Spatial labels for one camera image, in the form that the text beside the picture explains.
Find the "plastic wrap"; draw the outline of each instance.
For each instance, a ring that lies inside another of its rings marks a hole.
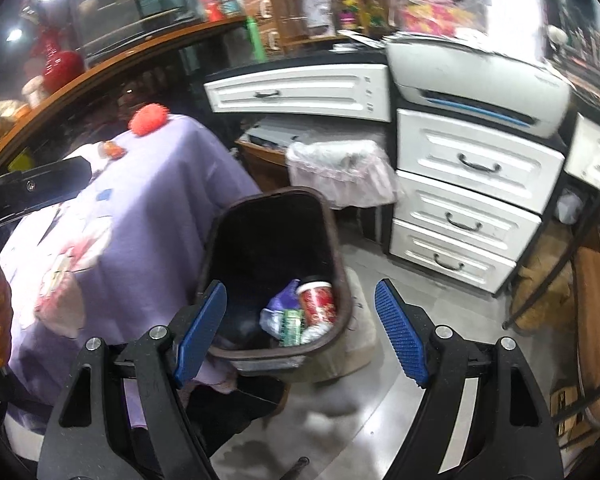
[[[286,164],[293,186],[317,189],[335,209],[375,207],[398,199],[395,171],[372,140],[294,142],[286,150]]]
[[[472,28],[487,33],[489,0],[400,0],[401,29],[408,32],[455,37]]]

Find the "plastic bag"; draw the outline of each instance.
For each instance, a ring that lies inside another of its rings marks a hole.
[[[276,339],[282,339],[282,322],[284,317],[282,310],[271,310],[263,308],[260,311],[260,328]]]
[[[335,36],[331,0],[302,0],[302,12],[311,38]]]
[[[300,280],[291,280],[285,288],[271,298],[267,308],[269,310],[286,310],[288,308],[295,310],[300,308],[300,302],[296,296],[298,283],[300,283]]]
[[[564,188],[555,205],[554,216],[565,225],[573,225],[578,221],[584,203],[571,189]]]
[[[375,207],[398,200],[395,171],[384,150],[372,140],[294,142],[286,150],[286,164],[293,186],[317,189],[335,209]]]
[[[408,32],[455,37],[459,28],[487,32],[489,0],[400,0],[401,28]]]

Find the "drawer handle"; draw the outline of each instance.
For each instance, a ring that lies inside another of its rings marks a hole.
[[[483,166],[481,164],[468,162],[464,153],[458,153],[458,160],[462,162],[465,166],[471,168],[472,170],[485,171],[487,173],[498,173],[502,169],[502,166],[496,163],[493,164],[493,168],[487,168],[486,166]]]
[[[447,211],[445,214],[446,217],[446,221],[449,222],[451,225],[456,226],[459,229],[464,229],[465,231],[473,231],[474,233],[476,231],[479,231],[480,229],[482,229],[482,223],[481,222],[476,222],[475,223],[475,227],[469,227],[468,225],[464,225],[464,224],[459,224],[458,222],[454,222],[451,217],[453,215]]]
[[[450,265],[444,264],[440,261],[440,255],[438,253],[433,255],[433,261],[435,261],[440,267],[443,267],[446,270],[462,270],[464,267],[464,263],[460,262],[457,267],[452,267]]]
[[[274,90],[273,92],[270,92],[268,94],[265,94],[263,92],[256,92],[253,96],[257,97],[258,99],[264,99],[267,97],[275,97],[275,96],[279,96],[280,95],[280,90]]]

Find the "green bottle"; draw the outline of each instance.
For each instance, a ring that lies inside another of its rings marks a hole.
[[[251,37],[251,44],[253,45],[253,54],[257,62],[263,62],[267,60],[267,54],[264,52],[264,47],[260,41],[260,33],[258,31],[258,25],[253,17],[247,17],[247,30]]]

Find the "cardboard box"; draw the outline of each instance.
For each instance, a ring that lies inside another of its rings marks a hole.
[[[259,24],[258,31],[265,53],[268,56],[280,53],[280,34],[276,29],[276,25],[269,20],[267,23]]]
[[[244,13],[251,16],[257,23],[273,18],[269,0],[243,0]]]

